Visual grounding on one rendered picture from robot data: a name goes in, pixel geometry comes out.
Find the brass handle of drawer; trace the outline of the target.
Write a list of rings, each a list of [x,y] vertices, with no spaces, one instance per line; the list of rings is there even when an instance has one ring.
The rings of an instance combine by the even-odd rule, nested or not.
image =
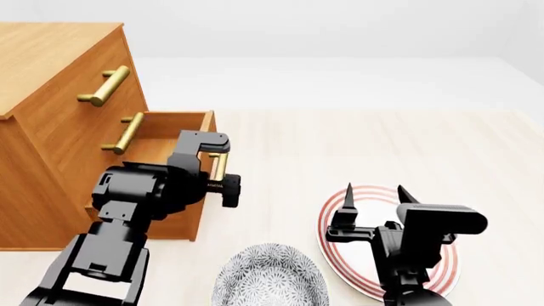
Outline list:
[[[212,180],[213,181],[224,180],[229,154],[228,153],[209,153],[208,156],[216,160],[215,168],[212,174]]]

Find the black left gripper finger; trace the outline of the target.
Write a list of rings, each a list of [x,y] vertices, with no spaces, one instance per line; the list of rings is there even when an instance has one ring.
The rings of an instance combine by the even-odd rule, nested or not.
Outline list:
[[[237,208],[241,194],[241,176],[226,174],[222,180],[222,206]]]

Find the white plate with red rings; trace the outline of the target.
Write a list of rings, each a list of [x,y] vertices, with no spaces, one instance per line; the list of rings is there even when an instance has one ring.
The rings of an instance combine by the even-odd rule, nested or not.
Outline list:
[[[317,220],[317,241],[323,257],[334,272],[358,292],[378,301],[383,300],[384,290],[380,287],[371,244],[366,241],[332,243],[326,241],[326,229],[334,212],[344,203],[346,190],[331,195],[320,209]],[[396,207],[400,204],[398,193],[393,186],[355,185],[354,205],[358,210],[356,225],[376,228],[387,221],[399,222]],[[428,290],[447,296],[452,292],[461,274],[460,257],[456,245],[441,247],[441,261],[427,269]]]

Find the wooden three-drawer cabinet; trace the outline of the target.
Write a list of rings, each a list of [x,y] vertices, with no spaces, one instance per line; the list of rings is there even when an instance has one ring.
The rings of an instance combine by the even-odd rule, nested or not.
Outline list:
[[[0,22],[0,251],[53,251],[85,230],[87,178],[70,183],[15,116],[118,22]]]

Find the white bowl with floral pattern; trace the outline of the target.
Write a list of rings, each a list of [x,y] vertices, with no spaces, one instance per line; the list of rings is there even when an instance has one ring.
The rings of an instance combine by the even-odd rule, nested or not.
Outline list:
[[[317,265],[294,246],[248,246],[218,273],[211,306],[331,306]]]

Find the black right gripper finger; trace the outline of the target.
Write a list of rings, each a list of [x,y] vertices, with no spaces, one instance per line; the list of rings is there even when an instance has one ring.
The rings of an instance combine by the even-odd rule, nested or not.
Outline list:
[[[403,185],[398,185],[397,187],[397,193],[399,198],[400,204],[419,204],[420,201],[418,201],[411,193],[404,188]]]
[[[354,205],[354,193],[351,184],[348,184],[343,201],[332,217],[332,226],[338,229],[354,228],[358,216],[357,208]]]

